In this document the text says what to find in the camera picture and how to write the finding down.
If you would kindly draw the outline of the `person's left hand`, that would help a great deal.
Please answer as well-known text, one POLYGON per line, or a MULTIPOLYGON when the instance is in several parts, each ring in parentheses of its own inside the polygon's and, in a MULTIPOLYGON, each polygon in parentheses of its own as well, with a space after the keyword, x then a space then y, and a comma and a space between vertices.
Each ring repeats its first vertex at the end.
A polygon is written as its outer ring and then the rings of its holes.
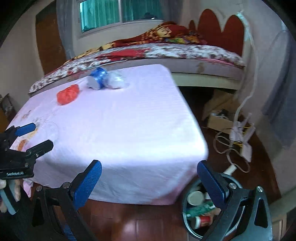
POLYGON ((11 215, 17 213, 21 199, 19 180, 1 180, 1 212, 11 215))

